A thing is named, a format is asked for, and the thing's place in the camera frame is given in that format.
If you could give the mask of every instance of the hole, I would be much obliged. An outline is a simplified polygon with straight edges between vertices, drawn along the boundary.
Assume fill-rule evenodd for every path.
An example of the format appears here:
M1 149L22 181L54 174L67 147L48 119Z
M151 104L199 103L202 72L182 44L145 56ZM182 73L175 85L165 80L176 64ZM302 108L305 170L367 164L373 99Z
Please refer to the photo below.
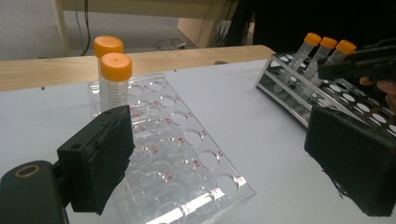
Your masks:
M128 94L132 96L139 96L143 93L143 88L141 86L130 86Z
M359 89L354 88L353 91L355 93L357 93L359 96L366 96L366 94L363 91L359 90Z
M355 102L355 98L349 94L343 93L343 96L350 102Z
M297 88L297 86L294 85L294 84L290 84L289 87L290 87L292 90L295 90L295 89Z
M146 173L142 171L134 170L129 173L125 178L134 190L143 190L147 187Z
M285 56L282 56L279 59L282 60L283 62L288 62L289 61L289 59L287 57L285 57Z
M377 102L375 99L368 98L367 100L368 100L368 102L370 102L370 104L379 105L379 102Z
M158 117L161 114L161 110L156 107L149 107L146 111L146 114L151 117Z
M202 143L204 137L196 130L187 130L184 132L184 139L190 145L197 146Z
M131 164L136 167L144 167L151 162L152 152L148 147L136 146L131 156Z
M18 178L25 178L37 174L39 170L40 167L38 165L27 165L18 170L15 176Z
M372 105L372 103L368 102L368 101L361 101L360 103L357 104L357 106L363 110L364 112L370 112L371 109L374 108L374 106Z
M186 214L178 203L164 203L158 208L156 223L184 223Z
M336 82L335 84L336 84L339 88L343 89L344 91L347 90L347 87L344 86L343 84L341 84L341 83L339 83L339 82Z
M391 119L390 111L378 110L376 113L385 119Z
M187 198L188 204L199 214L208 214L216 208L216 199L213 192L207 188L193 189Z
M374 128L381 127L381 124L380 124L380 123L378 122L378 120L376 120L376 119L369 118L369 119L366 120L366 122L367 122L367 121L368 121L368 124L369 124L370 126L374 127Z
M390 133L393 137L396 137L396 133L391 132L390 130L387 130L388 133Z
M219 189L225 194L225 195L235 195L238 190L239 186L231 175L221 175L217 179L217 184Z
M332 104L327 101L326 99L318 99L318 102L320 105L322 105L323 107L327 107L327 106L331 106Z
M276 61L271 62L271 67L279 67L279 66L280 66L280 64L277 63Z
M340 100L342 100L345 104L349 104L349 101L344 97L340 96Z
M200 153L201 164L208 169L216 168L219 165L219 156L212 150L204 150Z
M156 161L152 165L152 170L153 171L157 171L157 172L162 173L162 174L168 174L172 170L172 166L167 161Z
M163 190L164 193L159 197L160 202L185 202L186 198L186 189L178 184L178 183L171 183L166 189Z
M161 205L158 198L147 194L137 196L136 200L139 202L139 208L144 217L151 217L156 214L157 208Z
M176 125L185 125L187 122L189 122L189 117L184 112L175 111L171 115L171 120Z
M178 141L173 137L161 139L158 142L158 147L160 148L160 151L169 156L178 153Z
M324 88L323 91L326 92L329 95L335 94L335 92L332 89L328 88L328 87Z
M354 91L350 91L349 93L348 93L351 97L353 97L355 100L359 100L360 98L361 98L361 96L360 95L358 95L356 92L354 92Z
M386 107L382 107L381 110L384 111L385 113L387 113L389 118L395 116L395 113L393 113L393 111L389 110Z
M330 85L330 88L336 92L341 92L341 89L338 86L334 86L333 84Z
M387 123L387 121L386 121L382 116L380 116L380 115L378 115L378 114L373 114L373 117L374 117L376 120L378 120L379 122L381 122L381 123Z
M81 148L81 144L74 144L73 146L70 147L73 150Z
M389 125L389 128L396 133L396 126L394 126L393 124Z
M364 115L364 112L360 108L358 108L357 106L353 106L353 113L356 114L357 116Z
M161 96L160 101L161 101L161 105L165 107L172 107L176 104L176 100L169 95Z
M163 193L166 188L167 179L160 172L151 172L147 174L147 192L149 195L158 196Z
M271 73L275 76L279 76L279 75L283 74L284 72L285 72L285 70L281 69L281 68L276 68L271 71Z
M194 169L195 166L188 160L177 161L172 167L175 178L186 183L194 179Z
M163 89L165 89L165 86L161 83L161 82L150 82L148 84L148 87L152 90L152 91L156 91L156 92L160 92Z

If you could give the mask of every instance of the black cable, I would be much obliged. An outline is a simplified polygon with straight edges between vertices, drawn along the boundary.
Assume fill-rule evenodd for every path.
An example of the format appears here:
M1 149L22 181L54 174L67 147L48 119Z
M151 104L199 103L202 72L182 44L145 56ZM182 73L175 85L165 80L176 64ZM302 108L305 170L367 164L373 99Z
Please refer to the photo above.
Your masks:
M230 28L225 36L225 47L245 45L253 12L254 7L250 1L238 2Z
M233 8L233 2L234 2L234 0L231 1L230 6L228 7L228 12L225 16L225 20L226 20L225 27L222 30L221 30L221 28L223 26L222 23L224 21L220 22L220 28L219 28L219 33L218 33L218 41L219 42L216 44L216 46L218 46L219 44L221 44L221 45L224 44L223 41L224 41L225 35L228 33L228 29L230 28L230 25L231 25L231 23L228 22L228 20L230 19L231 9Z
M85 56L87 54L87 51L90 47L91 44L91 32L90 32L90 25L88 21L88 0L85 0L84 2L84 15L85 15L85 25L87 26L87 33L88 33L88 43L85 49L82 51L82 53L79 56Z
M74 8L75 8L76 22L78 25L79 43L81 44L81 49L84 50L84 43L82 41L81 25L79 24L79 19L78 19L77 0L74 1Z
M213 7L213 0L210 0L210 7L209 7L209 9L207 10L207 12L206 12L206 14L205 14L205 16L204 16L204 19L202 20L201 28L200 28L199 35L198 35L198 40L195 41L195 42L192 42L195 46L196 46L196 45L199 43L199 41L201 40L202 29L204 28L205 20L207 19L207 16L209 16L209 13L210 13L210 11L212 10L212 7Z

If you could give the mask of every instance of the red marking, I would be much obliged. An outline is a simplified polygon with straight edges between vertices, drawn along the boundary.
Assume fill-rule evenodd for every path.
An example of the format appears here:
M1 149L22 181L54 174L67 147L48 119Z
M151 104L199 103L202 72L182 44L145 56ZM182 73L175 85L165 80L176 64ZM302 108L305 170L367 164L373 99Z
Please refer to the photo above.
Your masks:
M172 176L172 174L170 172L166 172L166 176L168 177L168 179L172 179L173 178L173 176Z
M158 148L152 147L152 148L151 148L151 151L152 151L152 153L157 153L157 152L158 152Z
M195 164L196 167L200 167L201 166L201 164L198 161L194 161L194 164Z

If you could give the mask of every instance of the white table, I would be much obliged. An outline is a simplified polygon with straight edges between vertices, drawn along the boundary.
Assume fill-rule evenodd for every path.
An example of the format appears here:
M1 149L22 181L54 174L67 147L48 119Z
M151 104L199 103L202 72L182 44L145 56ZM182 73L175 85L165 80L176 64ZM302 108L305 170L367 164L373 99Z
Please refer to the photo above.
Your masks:
M164 72L257 195L228 223L390 224L341 199L304 151L305 128L254 88L264 61ZM0 175L28 161L57 160L56 149L90 120L87 83L0 92ZM118 223L111 204L99 217L73 213L70 222Z

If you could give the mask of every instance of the orange screw cap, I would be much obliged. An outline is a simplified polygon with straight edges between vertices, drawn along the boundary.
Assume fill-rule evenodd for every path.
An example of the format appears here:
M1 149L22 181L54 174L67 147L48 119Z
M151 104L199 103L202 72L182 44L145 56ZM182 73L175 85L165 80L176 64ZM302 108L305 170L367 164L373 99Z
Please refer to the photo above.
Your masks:
M346 55L350 55L355 51L356 45L350 43L347 40L341 40L335 48L345 53Z
M333 49L335 45L337 45L337 41L327 36L324 36L320 41L320 45L328 49Z
M114 36L101 35L93 40L93 54L101 59L107 53L123 53L122 41Z
M306 35L304 39L304 42L312 46L317 46L320 40L321 40L320 36L314 33L308 33L308 35Z
M132 76L132 60L121 53L105 54L100 60L101 74L112 82L123 82Z

